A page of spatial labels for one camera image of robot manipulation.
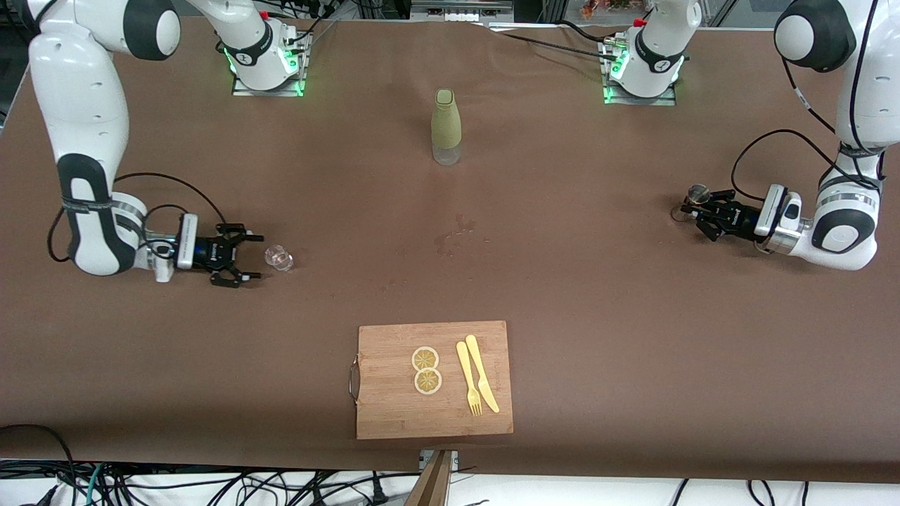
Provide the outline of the steel double jigger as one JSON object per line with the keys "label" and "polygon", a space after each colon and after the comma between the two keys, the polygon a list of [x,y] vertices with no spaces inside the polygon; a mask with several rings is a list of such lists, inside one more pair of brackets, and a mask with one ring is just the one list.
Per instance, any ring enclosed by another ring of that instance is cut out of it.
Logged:
{"label": "steel double jigger", "polygon": [[681,204],[671,211],[671,217],[678,222],[695,220],[704,211],[703,205],[710,199],[710,189],[705,185],[693,185],[689,187]]}

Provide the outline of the brown table cover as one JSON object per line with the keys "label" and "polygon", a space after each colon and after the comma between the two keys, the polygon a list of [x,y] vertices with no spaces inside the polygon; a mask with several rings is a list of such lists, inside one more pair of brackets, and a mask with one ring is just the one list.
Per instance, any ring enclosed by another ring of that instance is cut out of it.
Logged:
{"label": "brown table cover", "polygon": [[49,259],[57,170],[23,81],[0,134],[0,426],[55,429],[80,460],[412,469],[424,440],[356,439],[358,327],[504,320],[514,430],[450,439],[466,467],[900,481],[900,146],[857,272],[671,219],[767,131],[836,153],[771,33],[698,32],[677,105],[640,107],[604,103],[591,58],[365,20],[315,43],[305,96],[235,97],[206,20],[182,26],[170,60],[115,58],[121,171],[180,177],[263,234],[239,266],[264,279]]}

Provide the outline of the green sleeved glass bottle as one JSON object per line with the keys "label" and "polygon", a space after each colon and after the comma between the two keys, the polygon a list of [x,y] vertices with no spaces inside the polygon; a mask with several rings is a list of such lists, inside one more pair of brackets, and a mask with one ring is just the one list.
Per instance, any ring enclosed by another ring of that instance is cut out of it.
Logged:
{"label": "green sleeved glass bottle", "polygon": [[452,89],[437,90],[431,117],[432,156],[442,166],[462,157],[462,119]]}

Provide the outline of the wooden cutting board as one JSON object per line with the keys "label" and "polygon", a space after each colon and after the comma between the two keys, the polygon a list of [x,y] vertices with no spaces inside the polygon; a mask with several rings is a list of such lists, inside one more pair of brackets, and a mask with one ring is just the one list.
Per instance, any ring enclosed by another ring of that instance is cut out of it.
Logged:
{"label": "wooden cutting board", "polygon": [[[366,325],[358,330],[354,365],[356,437],[360,440],[467,438],[511,434],[514,430],[508,355],[508,328],[503,320]],[[456,343],[475,335],[491,388],[499,404],[493,413],[482,403],[482,415],[470,413]],[[412,353],[421,346],[436,349],[442,387],[419,394],[413,378]]]}

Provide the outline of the yellow plastic fork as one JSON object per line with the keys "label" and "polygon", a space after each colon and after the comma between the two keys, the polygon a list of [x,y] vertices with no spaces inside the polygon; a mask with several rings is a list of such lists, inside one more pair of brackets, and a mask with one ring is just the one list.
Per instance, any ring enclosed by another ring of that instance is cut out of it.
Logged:
{"label": "yellow plastic fork", "polygon": [[456,343],[456,352],[458,359],[461,364],[464,381],[467,386],[467,403],[470,409],[470,413],[473,416],[478,417],[482,415],[482,399],[481,394],[477,391],[475,386],[475,378],[473,378],[473,367],[472,362],[470,362],[470,352],[468,346],[465,342],[457,342]]}

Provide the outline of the yellow plastic knife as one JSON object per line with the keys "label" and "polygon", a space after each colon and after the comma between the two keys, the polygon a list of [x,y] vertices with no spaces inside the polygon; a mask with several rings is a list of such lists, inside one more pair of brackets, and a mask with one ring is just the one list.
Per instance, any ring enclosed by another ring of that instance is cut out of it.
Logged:
{"label": "yellow plastic knife", "polygon": [[472,362],[472,373],[475,378],[475,386],[481,394],[482,403],[486,403],[493,413],[499,412],[499,404],[493,394],[491,382],[487,377],[487,373],[482,360],[482,353],[475,335],[467,335],[464,339],[470,352],[470,362]]}

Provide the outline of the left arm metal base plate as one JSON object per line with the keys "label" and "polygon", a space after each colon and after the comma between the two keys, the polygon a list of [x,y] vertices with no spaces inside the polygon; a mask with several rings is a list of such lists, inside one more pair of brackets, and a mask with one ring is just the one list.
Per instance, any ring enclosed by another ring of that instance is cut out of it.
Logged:
{"label": "left arm metal base plate", "polygon": [[674,74],[673,80],[662,95],[656,97],[633,95],[624,89],[622,83],[618,80],[630,58],[626,49],[626,41],[617,37],[605,37],[603,41],[597,43],[597,46],[599,54],[613,58],[613,60],[600,59],[603,97],[607,105],[677,105],[675,82],[679,78],[678,72]]}

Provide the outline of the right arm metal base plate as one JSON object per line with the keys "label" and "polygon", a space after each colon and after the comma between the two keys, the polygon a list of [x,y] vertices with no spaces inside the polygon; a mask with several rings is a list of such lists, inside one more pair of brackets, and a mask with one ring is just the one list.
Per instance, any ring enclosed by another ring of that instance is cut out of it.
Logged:
{"label": "right arm metal base plate", "polygon": [[285,77],[280,86],[268,90],[251,89],[238,76],[237,68],[231,57],[229,71],[233,80],[231,85],[232,96],[257,96],[257,97],[303,97],[306,95],[307,74],[311,57],[311,35],[304,35],[301,41],[293,43],[284,49],[279,55],[283,66],[288,67],[289,76]]}

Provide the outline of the wooden post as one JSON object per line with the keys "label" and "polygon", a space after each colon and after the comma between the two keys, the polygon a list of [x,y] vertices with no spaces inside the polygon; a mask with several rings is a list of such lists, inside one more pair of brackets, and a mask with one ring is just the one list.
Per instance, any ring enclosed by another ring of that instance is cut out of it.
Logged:
{"label": "wooden post", "polygon": [[456,451],[432,451],[425,459],[425,468],[403,506],[446,506],[450,478],[456,463]]}

